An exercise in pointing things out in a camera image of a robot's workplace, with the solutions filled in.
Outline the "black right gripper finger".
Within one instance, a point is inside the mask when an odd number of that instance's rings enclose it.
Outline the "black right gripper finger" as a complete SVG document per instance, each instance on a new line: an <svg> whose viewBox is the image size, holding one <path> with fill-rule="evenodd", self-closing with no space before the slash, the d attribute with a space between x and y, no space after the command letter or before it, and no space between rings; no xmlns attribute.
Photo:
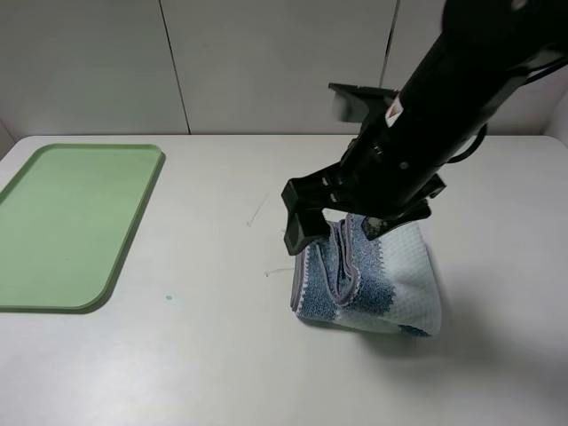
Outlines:
<svg viewBox="0 0 568 426"><path fill-rule="evenodd" d="M340 209L338 162L305 177L291 178L281 198L288 212L284 242L291 256L300 254L313 241L329 235L323 209Z"/></svg>
<svg viewBox="0 0 568 426"><path fill-rule="evenodd" d="M400 214L388 218L365 217L361 230L369 241L373 241L390 231L431 215L429 199L437 197L445 189L445 183L434 174L418 193L404 206Z"/></svg>

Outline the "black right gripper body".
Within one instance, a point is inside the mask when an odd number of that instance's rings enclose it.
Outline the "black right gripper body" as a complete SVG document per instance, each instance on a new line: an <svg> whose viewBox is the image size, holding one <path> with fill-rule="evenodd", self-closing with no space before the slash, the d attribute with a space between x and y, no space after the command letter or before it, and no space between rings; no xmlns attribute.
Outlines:
<svg viewBox="0 0 568 426"><path fill-rule="evenodd" d="M476 132L477 118L439 120L390 106L364 121L340 161L342 207L368 217L400 214Z"/></svg>

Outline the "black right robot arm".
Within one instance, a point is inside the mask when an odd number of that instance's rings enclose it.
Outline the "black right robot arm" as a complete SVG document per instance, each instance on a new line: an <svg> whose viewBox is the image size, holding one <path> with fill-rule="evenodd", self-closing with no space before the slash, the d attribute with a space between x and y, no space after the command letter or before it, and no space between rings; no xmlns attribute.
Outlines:
<svg viewBox="0 0 568 426"><path fill-rule="evenodd" d="M369 240L427 218L439 169L477 150L516 90L566 65L566 15L564 1L449 1L401 90L333 84L341 120L360 131L339 162L286 183L288 253L328 235L325 209L361 215Z"/></svg>

